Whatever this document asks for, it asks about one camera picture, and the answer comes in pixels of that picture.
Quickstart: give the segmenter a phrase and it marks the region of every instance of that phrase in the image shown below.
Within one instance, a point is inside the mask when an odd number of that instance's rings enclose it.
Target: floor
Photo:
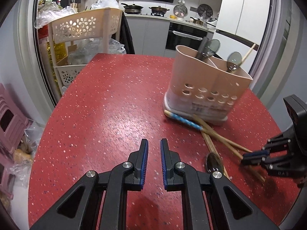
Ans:
[[[11,201],[11,217],[20,230],[29,230],[28,220],[28,190],[15,180],[13,186],[14,199]]]

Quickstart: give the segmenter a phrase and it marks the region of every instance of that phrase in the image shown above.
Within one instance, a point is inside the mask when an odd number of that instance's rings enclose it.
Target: red table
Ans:
[[[53,111],[35,157],[29,187],[30,226],[88,170],[111,170],[147,138],[145,186],[142,192],[128,192],[127,229],[182,229],[181,194],[163,188],[160,139],[167,138],[170,150],[197,170],[204,171],[208,149],[199,132],[163,114],[172,62],[163,57],[99,54],[80,73]],[[259,150],[280,132],[250,90],[228,121],[214,129],[251,150]],[[296,185],[290,179],[272,177],[260,184],[239,167],[226,147],[215,144],[232,182],[279,224],[298,195]]]

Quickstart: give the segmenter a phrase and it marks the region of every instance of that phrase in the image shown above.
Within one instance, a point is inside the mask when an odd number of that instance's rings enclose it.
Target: cabinet handle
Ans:
[[[177,31],[173,31],[173,34],[178,35],[178,36],[182,36],[182,37],[185,37],[185,38],[190,38],[190,39],[193,39],[193,40],[198,40],[198,41],[201,41],[203,39],[203,38],[200,38],[200,37],[197,37],[197,36],[188,35],[188,34],[184,34],[184,33],[177,32]]]

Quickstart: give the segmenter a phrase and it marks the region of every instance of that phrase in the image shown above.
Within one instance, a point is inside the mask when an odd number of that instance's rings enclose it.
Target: metal bolt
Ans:
[[[122,164],[122,166],[123,166],[125,169],[128,169],[128,168],[130,168],[130,167],[132,166],[132,163],[130,163],[130,162],[124,162],[124,163]]]
[[[86,176],[89,178],[94,177],[95,175],[96,175],[96,172],[94,170],[90,170],[86,172]]]
[[[219,178],[222,177],[222,173],[219,172],[219,171],[214,171],[214,172],[212,173],[212,175],[213,175],[214,178],[217,178],[217,179],[219,179]]]
[[[185,167],[185,163],[183,162],[176,163],[176,167],[179,169],[183,169]]]

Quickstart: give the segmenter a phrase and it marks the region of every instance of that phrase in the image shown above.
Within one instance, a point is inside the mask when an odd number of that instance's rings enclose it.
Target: stove burner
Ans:
[[[162,12],[151,12],[150,15],[151,15],[151,16],[160,16],[160,17],[164,17],[165,13],[162,13]]]

